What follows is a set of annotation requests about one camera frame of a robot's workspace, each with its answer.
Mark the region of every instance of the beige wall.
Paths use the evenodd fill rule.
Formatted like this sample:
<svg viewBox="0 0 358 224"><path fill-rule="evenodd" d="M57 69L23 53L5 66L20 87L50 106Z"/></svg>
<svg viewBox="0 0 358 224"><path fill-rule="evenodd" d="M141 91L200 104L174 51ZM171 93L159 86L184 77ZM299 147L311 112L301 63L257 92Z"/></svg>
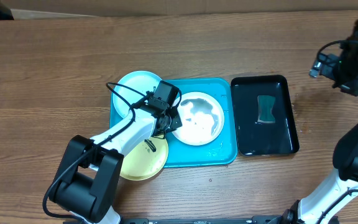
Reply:
<svg viewBox="0 0 358 224"><path fill-rule="evenodd" d="M358 0L1 0L11 9L92 16L358 9Z"/></svg>

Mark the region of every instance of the plate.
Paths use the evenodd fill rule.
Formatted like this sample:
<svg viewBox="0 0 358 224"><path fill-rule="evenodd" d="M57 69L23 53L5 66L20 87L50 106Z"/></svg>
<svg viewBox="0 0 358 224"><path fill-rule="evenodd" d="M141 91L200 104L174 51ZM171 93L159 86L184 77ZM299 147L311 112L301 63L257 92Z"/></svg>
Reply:
<svg viewBox="0 0 358 224"><path fill-rule="evenodd" d="M173 135L185 144L200 146L210 143L222 131L224 114L222 106L212 96L191 92L182 96L178 107L182 127Z"/></svg>
<svg viewBox="0 0 358 224"><path fill-rule="evenodd" d="M166 139L149 139L156 151L153 152L143 141L139 143L122 163L120 176L127 180L145 180L158 174L165 165L168 157L168 142Z"/></svg>
<svg viewBox="0 0 358 224"><path fill-rule="evenodd" d="M161 80L162 79L158 75L152 72L135 71L120 79L118 84L131 87L134 90L137 90L146 95L146 91L154 91L154 88L158 86ZM138 93L121 86L116 86L114 91L124 97L130 104L136 103L142 98L142 96ZM128 105L126 105L126 103L115 94L113 94L112 100L114 102L114 108L116 109L117 113L122 118L125 118L129 111Z"/></svg>

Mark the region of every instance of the yellow plate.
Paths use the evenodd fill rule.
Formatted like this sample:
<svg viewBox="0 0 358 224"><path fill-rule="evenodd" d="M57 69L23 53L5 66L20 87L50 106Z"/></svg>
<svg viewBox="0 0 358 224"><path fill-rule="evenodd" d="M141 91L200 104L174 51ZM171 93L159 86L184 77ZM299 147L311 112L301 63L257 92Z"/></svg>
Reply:
<svg viewBox="0 0 358 224"><path fill-rule="evenodd" d="M166 139L149 139L157 149L153 152L143 141L139 143L122 163L120 176L128 180L145 180L158 174L168 157Z"/></svg>

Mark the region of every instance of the blue tray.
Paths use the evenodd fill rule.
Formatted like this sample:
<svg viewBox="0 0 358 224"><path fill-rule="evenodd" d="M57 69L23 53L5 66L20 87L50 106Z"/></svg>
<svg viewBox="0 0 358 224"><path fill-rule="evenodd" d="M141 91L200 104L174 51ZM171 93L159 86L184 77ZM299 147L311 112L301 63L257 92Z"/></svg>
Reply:
<svg viewBox="0 0 358 224"><path fill-rule="evenodd" d="M202 146L190 146L179 141L172 133L167 134L168 159L164 167L194 167L224 165L237 156L237 139L230 85L222 78L192 78L165 80L177 86L182 94L198 91L206 93L219 102L224 113L221 134L212 142ZM110 127L120 122L111 97Z"/></svg>

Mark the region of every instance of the table surface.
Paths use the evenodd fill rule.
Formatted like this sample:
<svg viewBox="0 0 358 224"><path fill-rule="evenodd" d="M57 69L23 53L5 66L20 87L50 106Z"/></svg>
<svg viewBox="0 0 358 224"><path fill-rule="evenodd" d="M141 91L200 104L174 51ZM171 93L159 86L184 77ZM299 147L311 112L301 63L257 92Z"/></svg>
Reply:
<svg viewBox="0 0 358 224"><path fill-rule="evenodd" d="M358 97L308 76L317 50L348 37L356 19L358 11L0 21L0 223L61 223L41 201L66 145L108 129L104 84L134 70L163 79L284 75L300 151L121 179L114 202L121 215L282 214L328 175L337 141L358 122ZM358 198L339 218L358 223Z"/></svg>

